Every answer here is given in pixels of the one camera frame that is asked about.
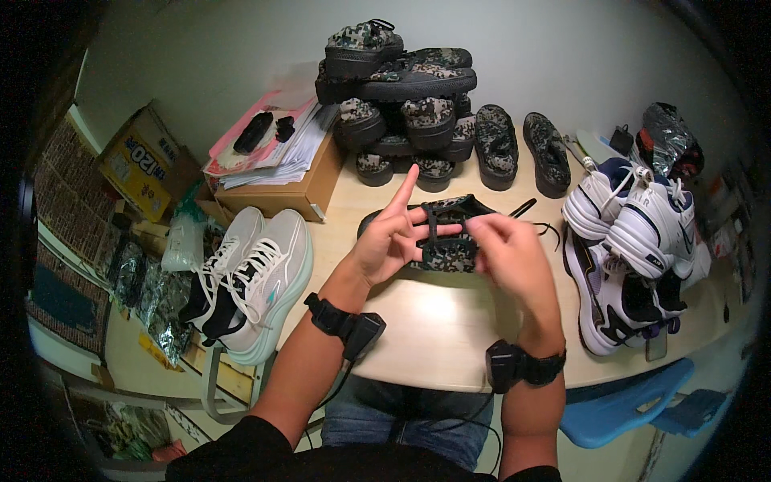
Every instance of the hand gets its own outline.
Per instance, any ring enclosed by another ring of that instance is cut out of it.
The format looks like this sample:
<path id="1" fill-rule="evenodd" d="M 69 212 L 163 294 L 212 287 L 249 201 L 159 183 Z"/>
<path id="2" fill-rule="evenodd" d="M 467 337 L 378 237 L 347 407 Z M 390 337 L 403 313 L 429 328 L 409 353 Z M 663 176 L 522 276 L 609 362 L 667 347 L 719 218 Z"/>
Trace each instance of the hand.
<path id="1" fill-rule="evenodd" d="M 353 266 L 360 270 L 370 287 L 391 278 L 410 261 L 423 260 L 423 250 L 415 243 L 429 236 L 429 227 L 427 224 L 415 224 L 424 222 L 428 215 L 421 207 L 407 210 L 418 172 L 417 164 L 413 164 L 389 205 L 369 223 L 348 254 Z M 458 234 L 462 230 L 460 224 L 436 227 L 439 236 Z"/>
<path id="2" fill-rule="evenodd" d="M 557 291 L 551 267 L 535 227 L 502 214 L 486 214 L 466 222 L 479 245 L 476 270 L 522 299 L 538 315 L 559 319 Z"/>

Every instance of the phone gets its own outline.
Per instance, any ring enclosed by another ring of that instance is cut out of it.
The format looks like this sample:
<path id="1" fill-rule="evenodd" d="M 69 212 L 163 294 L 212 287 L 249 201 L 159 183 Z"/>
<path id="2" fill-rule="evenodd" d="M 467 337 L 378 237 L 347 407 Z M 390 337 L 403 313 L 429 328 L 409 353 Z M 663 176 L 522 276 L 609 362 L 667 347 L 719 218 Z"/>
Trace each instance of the phone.
<path id="1" fill-rule="evenodd" d="M 645 341 L 645 360 L 652 362 L 667 356 L 667 330 L 663 329 L 658 336 Z"/>

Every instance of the stack of paper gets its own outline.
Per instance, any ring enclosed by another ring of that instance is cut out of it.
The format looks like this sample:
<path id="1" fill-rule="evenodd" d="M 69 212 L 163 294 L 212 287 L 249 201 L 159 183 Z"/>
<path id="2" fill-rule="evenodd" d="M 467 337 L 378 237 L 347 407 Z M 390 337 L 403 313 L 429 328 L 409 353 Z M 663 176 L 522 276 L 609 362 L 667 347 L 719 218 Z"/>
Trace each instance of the stack of paper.
<path id="1" fill-rule="evenodd" d="M 220 178 L 225 189 L 245 184 L 287 184 L 299 182 L 311 168 L 311 162 L 329 127 L 335 120 L 337 109 L 316 103 L 307 117 L 295 121 L 295 133 L 285 143 L 280 143 L 266 158 L 262 167 L 248 172 Z"/>

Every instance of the nike swoosh logo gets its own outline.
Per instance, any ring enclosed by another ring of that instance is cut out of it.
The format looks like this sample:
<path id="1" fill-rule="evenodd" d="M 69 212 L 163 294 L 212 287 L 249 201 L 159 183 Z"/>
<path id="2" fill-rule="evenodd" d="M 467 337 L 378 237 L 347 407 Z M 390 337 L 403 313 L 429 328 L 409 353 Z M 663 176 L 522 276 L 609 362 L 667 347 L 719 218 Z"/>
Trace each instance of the nike swoosh logo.
<path id="1" fill-rule="evenodd" d="M 682 237 L 685 238 L 685 250 L 688 252 L 688 254 L 691 254 L 691 249 L 693 248 L 693 239 L 688 239 L 688 235 L 685 233 L 685 228 L 682 226 L 682 224 L 680 224 L 680 221 L 678 221 L 678 225 L 680 226 L 680 231 L 682 231 Z"/>

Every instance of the jeans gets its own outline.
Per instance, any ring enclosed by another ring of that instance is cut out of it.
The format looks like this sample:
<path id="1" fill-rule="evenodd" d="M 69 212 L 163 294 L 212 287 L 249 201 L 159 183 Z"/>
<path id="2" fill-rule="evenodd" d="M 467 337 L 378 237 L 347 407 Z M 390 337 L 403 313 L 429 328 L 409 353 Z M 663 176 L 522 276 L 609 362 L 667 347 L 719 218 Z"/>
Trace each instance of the jeans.
<path id="1" fill-rule="evenodd" d="M 326 406 L 322 446 L 402 443 L 423 447 L 474 472 L 487 439 L 493 403 L 487 393 L 419 389 L 351 375 Z"/>

